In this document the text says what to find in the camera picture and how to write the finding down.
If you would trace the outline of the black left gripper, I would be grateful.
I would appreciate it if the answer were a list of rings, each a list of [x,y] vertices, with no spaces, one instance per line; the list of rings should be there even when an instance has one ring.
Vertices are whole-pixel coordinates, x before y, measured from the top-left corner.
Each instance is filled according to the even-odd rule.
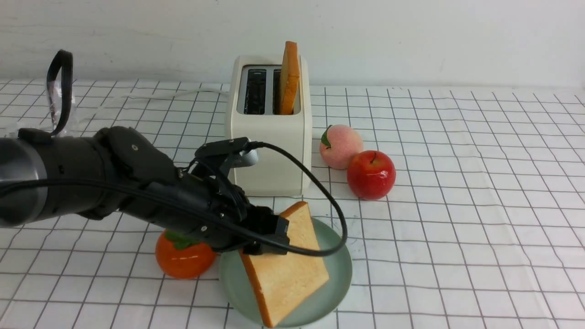
[[[232,228],[242,225],[233,200],[218,193],[217,185],[190,174],[175,176],[171,182],[143,183],[125,194],[120,211],[185,238],[209,245],[214,251],[241,249],[245,255],[286,255],[289,221],[269,207],[247,209],[247,229],[265,237],[278,237],[279,246],[251,242]]]

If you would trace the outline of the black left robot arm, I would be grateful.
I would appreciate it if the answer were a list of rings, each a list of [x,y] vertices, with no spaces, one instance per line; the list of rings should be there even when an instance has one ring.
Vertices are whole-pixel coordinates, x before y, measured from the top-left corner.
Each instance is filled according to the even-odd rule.
[[[208,143],[189,166],[177,167],[133,128],[93,137],[23,128],[1,139],[1,226],[69,214],[99,221],[119,211],[216,252],[283,255],[289,222],[252,205],[227,178],[257,162],[254,146],[247,138]]]

